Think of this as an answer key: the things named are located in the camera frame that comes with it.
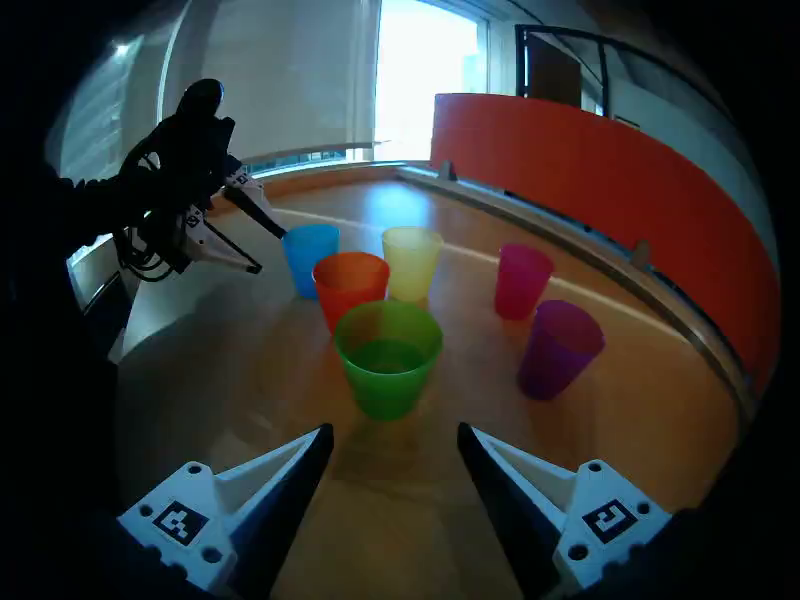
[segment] curved orange barrier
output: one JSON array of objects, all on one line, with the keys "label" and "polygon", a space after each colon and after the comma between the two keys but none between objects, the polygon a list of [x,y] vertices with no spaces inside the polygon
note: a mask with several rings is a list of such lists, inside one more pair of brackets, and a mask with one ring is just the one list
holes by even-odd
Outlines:
[{"label": "curved orange barrier", "polygon": [[763,391],[780,342],[780,287],[733,200],[683,156],[626,125],[513,96],[436,97],[431,162],[570,216],[633,249],[716,323]]}]

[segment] pink plastic cup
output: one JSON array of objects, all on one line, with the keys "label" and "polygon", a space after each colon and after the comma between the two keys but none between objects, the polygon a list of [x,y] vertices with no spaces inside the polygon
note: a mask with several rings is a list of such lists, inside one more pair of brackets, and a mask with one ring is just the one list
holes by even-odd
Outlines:
[{"label": "pink plastic cup", "polygon": [[552,400],[600,354],[606,342],[589,313],[563,300],[542,302],[517,383],[536,400]]},{"label": "pink plastic cup", "polygon": [[494,309],[504,319],[528,318],[547,287],[553,272],[550,258],[522,244],[506,244],[500,249]]}]

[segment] screw hole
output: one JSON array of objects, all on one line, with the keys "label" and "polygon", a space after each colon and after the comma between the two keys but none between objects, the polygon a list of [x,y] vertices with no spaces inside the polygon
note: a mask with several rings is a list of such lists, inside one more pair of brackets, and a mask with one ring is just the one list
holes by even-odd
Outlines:
[{"label": "screw hole", "polygon": [[186,579],[189,576],[189,572],[186,570],[186,567],[179,565],[178,563],[172,563],[167,568],[181,579]]},{"label": "screw hole", "polygon": [[572,560],[583,560],[589,556],[589,549],[583,544],[575,544],[569,549],[567,556],[569,556]]},{"label": "screw hole", "polygon": [[210,563],[216,563],[222,560],[222,552],[216,548],[203,548],[203,560]]}]

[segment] wall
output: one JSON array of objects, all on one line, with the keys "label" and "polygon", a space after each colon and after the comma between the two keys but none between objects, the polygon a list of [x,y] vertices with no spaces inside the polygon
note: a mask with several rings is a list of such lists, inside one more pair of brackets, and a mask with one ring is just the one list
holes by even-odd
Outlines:
[{"label": "wall", "polygon": [[611,110],[688,158],[725,190],[752,223],[779,271],[775,232],[764,193],[725,145],[682,110],[621,79],[611,82]]},{"label": "wall", "polygon": [[780,283],[753,225],[702,169],[639,131],[528,98],[440,95],[431,162],[567,215],[651,264],[769,381],[780,346]]}]

